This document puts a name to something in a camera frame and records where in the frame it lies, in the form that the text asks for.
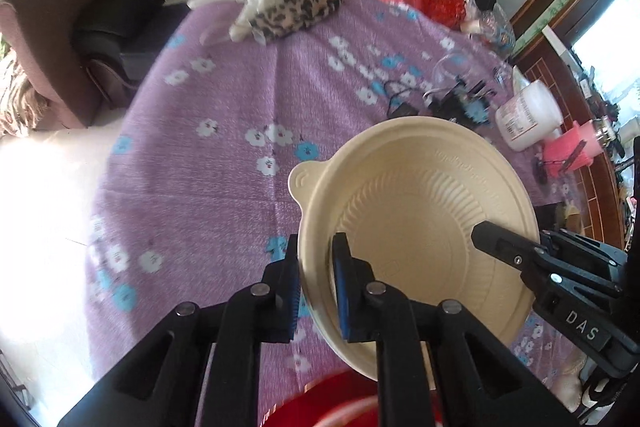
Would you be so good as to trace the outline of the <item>clear plastic bag with items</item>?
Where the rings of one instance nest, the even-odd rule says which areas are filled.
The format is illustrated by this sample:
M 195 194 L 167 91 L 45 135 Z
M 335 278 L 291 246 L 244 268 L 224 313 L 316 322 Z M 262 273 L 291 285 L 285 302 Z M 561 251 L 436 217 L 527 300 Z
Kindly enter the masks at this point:
M 498 2 L 490 10 L 481 10 L 475 0 L 465 0 L 460 31 L 488 46 L 501 58 L 508 58 L 515 48 L 513 27 Z

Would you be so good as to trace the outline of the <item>large beige fibre bowl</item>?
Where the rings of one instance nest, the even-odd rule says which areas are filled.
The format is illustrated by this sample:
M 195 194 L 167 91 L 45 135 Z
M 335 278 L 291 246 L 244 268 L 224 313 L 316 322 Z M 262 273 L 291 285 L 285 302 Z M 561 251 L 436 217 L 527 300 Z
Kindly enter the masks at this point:
M 307 307 L 336 355 L 368 378 L 373 343 L 349 343 L 338 324 L 331 242 L 345 233 L 352 255 L 409 298 L 460 301 L 510 343 L 533 306 L 518 272 L 479 251 L 475 225 L 489 221 L 538 239 L 532 202 L 498 150 L 460 124 L 433 117 L 381 122 L 327 160 L 295 166 L 288 191 L 302 212 L 298 259 Z

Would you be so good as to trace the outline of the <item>purple floral tablecloth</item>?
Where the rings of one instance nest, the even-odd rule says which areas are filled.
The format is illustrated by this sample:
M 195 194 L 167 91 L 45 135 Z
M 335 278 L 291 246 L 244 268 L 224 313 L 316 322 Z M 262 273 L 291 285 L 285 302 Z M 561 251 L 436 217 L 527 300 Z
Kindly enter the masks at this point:
M 508 161 L 533 208 L 542 200 L 530 156 L 514 152 L 496 110 L 515 95 L 512 68 L 483 43 L 410 6 L 343 0 L 317 25 L 262 46 L 233 42 L 232 2 L 192 11 L 142 83 L 108 160 L 92 218 L 91 353 L 99 380 L 176 306 L 225 303 L 257 283 L 297 237 L 300 299 L 289 343 L 260 348 L 258 420 L 318 379 L 352 369 L 326 343 L 302 287 L 302 212 L 292 169 L 327 160 L 388 121 L 388 97 L 430 94 L 461 77 L 497 94 L 490 126 L 473 131 Z

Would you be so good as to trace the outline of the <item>black perforated card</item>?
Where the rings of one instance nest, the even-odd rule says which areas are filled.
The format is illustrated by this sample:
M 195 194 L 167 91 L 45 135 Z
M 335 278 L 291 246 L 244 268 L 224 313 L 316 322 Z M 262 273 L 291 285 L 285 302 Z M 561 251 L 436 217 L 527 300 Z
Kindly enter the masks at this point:
M 579 140 L 567 158 L 561 164 L 558 171 L 559 176 L 564 176 L 565 173 L 578 170 L 590 161 L 590 157 L 585 153 L 587 142 L 585 140 Z

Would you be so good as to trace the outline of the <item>white plastic jar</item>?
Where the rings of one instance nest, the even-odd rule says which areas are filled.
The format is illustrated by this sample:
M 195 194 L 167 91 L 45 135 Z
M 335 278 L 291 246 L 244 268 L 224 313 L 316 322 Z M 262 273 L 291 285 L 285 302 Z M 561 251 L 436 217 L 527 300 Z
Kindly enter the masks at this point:
M 563 122 L 560 106 L 541 80 L 529 83 L 496 110 L 496 125 L 514 152 L 546 139 Z

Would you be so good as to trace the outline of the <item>red gold-rimmed plate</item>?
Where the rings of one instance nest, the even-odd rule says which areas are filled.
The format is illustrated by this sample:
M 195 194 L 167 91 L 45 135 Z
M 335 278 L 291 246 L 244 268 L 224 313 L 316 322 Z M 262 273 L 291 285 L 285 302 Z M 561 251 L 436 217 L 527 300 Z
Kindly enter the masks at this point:
M 353 369 L 314 381 L 262 420 L 266 427 L 376 425 L 378 384 Z

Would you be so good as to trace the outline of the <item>floral blanket on sofa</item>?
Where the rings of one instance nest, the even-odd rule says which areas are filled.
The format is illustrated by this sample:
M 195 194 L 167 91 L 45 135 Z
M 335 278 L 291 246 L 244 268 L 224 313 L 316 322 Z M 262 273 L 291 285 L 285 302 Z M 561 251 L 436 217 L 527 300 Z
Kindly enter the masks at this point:
M 25 138 L 43 120 L 47 99 L 29 81 L 14 49 L 1 60 L 1 134 Z

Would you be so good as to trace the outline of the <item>brick pattern wooden cabinet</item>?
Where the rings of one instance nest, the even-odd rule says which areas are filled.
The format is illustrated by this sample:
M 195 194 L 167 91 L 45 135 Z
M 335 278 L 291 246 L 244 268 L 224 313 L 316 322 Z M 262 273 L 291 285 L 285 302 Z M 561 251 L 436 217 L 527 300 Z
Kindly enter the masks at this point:
M 511 17 L 518 37 L 515 65 L 529 80 L 540 79 L 559 103 L 564 130 L 593 117 L 579 82 L 561 60 L 559 52 L 542 34 L 553 30 L 568 48 L 584 35 L 614 0 L 526 0 Z M 625 244 L 623 199 L 615 180 L 613 163 L 599 155 L 576 172 L 586 235 L 616 247 Z

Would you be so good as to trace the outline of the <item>leopard print pouch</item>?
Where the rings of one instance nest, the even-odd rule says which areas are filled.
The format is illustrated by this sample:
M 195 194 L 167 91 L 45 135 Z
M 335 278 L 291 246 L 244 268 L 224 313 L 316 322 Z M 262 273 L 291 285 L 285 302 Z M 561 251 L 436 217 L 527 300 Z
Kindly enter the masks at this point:
M 250 20 L 254 39 L 262 46 L 306 30 L 335 13 L 343 0 L 282 0 Z

